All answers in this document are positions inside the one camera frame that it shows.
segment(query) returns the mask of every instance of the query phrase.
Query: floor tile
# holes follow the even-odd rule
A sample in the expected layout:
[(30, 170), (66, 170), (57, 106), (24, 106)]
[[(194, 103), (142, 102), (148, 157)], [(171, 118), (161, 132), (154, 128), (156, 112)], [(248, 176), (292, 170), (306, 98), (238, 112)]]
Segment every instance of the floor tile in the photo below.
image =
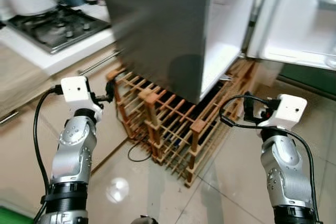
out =
[(209, 184), (202, 182), (176, 224), (261, 223)]
[(336, 223), (336, 166), (328, 163), (322, 185), (320, 220), (325, 224)]
[[(308, 175), (305, 151), (299, 147)], [(261, 139), (254, 130), (234, 128), (203, 179), (264, 223), (273, 223), (273, 210), (260, 162)], [(314, 157), (317, 198), (326, 162)]]
[(336, 165), (336, 113), (334, 115), (333, 127), (331, 132), (331, 142), (329, 145), (327, 161)]
[(328, 159), (331, 142), (336, 151), (336, 135), (333, 133), (336, 102), (279, 81), (272, 88), (260, 86), (256, 95), (274, 98), (282, 93), (303, 97), (308, 101), (300, 122), (292, 130), (304, 138), (314, 154)]
[[(201, 180), (197, 178), (187, 189), (182, 180), (177, 181), (176, 176), (151, 160), (129, 161), (130, 147), (123, 146), (93, 175), (87, 203), (90, 222), (131, 223), (139, 215), (148, 214), (160, 224), (175, 223)], [(140, 158), (139, 154), (146, 156), (136, 148), (132, 158)], [(127, 181), (128, 194), (127, 187), (116, 189), (116, 178), (124, 179), (119, 180), (120, 184)]]
[(204, 165), (203, 169), (201, 170), (201, 172), (199, 173), (199, 177), (203, 178), (204, 175), (206, 174), (206, 172), (209, 170), (209, 168), (211, 167), (212, 163), (214, 162), (215, 158), (217, 157), (218, 153), (221, 151), (221, 149), (223, 148), (223, 145), (225, 145), (225, 141), (229, 138), (230, 134), (232, 134), (232, 129), (230, 127), (228, 127), (225, 124), (220, 125), (216, 132), (214, 133), (214, 135), (212, 137), (217, 137), (217, 138), (221, 138), (220, 139), (220, 144), (217, 146), (216, 150), (213, 152), (213, 154), (211, 155), (211, 157), (209, 158), (209, 160), (206, 162), (206, 164)]

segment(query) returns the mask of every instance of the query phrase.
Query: stove burner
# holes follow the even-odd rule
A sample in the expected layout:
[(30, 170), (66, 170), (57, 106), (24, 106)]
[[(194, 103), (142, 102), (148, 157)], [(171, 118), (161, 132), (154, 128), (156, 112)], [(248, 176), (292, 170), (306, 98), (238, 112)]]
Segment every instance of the stove burner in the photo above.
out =
[(64, 5), (37, 16), (17, 15), (7, 25), (51, 54), (110, 27), (107, 22)]

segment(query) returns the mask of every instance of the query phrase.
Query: refrigerator door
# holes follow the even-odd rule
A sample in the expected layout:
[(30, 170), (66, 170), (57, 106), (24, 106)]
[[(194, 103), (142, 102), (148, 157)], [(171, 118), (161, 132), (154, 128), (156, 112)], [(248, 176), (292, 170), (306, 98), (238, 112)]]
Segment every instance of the refrigerator door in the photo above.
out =
[(105, 1), (123, 64), (193, 103), (238, 56), (253, 5), (253, 0)]
[(336, 5), (264, 0), (247, 55), (336, 70)]

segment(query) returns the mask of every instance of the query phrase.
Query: robotic hand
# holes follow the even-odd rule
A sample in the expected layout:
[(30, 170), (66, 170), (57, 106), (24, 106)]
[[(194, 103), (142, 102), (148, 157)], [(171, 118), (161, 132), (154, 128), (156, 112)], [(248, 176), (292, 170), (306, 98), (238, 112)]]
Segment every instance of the robotic hand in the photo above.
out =
[[(42, 207), (34, 219), (39, 224), (87, 224), (87, 190), (91, 171), (91, 157), (96, 146), (96, 123), (101, 121), (102, 101), (111, 102), (114, 96), (113, 84), (107, 83), (107, 95), (96, 97), (90, 91), (86, 77), (70, 77), (61, 80), (61, 85), (49, 90), (40, 100), (34, 121), (34, 143), (40, 106), (49, 93), (63, 94), (70, 106), (71, 118), (67, 120), (59, 137), (59, 145), (52, 162), (52, 175), (47, 181), (44, 166), (37, 146), (37, 159), (44, 176), (46, 195)], [(133, 224), (156, 224), (147, 216)]]
[[(241, 125), (225, 117), (224, 107), (236, 98), (244, 98), (244, 120), (256, 126)], [(254, 117), (254, 100), (262, 102), (266, 110), (261, 118)], [(261, 163), (267, 175), (267, 190), (274, 209), (276, 224), (316, 224), (319, 221), (313, 177), (313, 159), (306, 142), (291, 128), (303, 114), (307, 101), (300, 97), (281, 94), (277, 99), (264, 101), (247, 92), (223, 104), (220, 119), (229, 126), (257, 129), (263, 144)], [(297, 138), (306, 148), (310, 163), (310, 180), (302, 171), (302, 157), (295, 142)]]

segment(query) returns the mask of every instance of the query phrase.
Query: kitchen counter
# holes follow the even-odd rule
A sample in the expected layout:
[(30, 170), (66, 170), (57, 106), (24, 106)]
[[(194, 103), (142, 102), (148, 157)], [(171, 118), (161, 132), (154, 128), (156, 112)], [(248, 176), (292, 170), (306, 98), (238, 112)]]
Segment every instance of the kitchen counter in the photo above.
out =
[[(77, 7), (105, 21), (104, 6)], [(114, 42), (112, 29), (105, 29), (69, 48), (51, 55), (20, 34), (5, 27), (0, 30), (0, 119), (14, 109), (39, 96), (61, 76), (63, 69), (80, 62)]]
[[(109, 14), (105, 6), (82, 5), (74, 9), (81, 9), (94, 18), (109, 22)], [(51, 76), (113, 43), (115, 38), (112, 29), (108, 28), (54, 55), (36, 46), (10, 27), (0, 30), (0, 40), (7, 47)]]

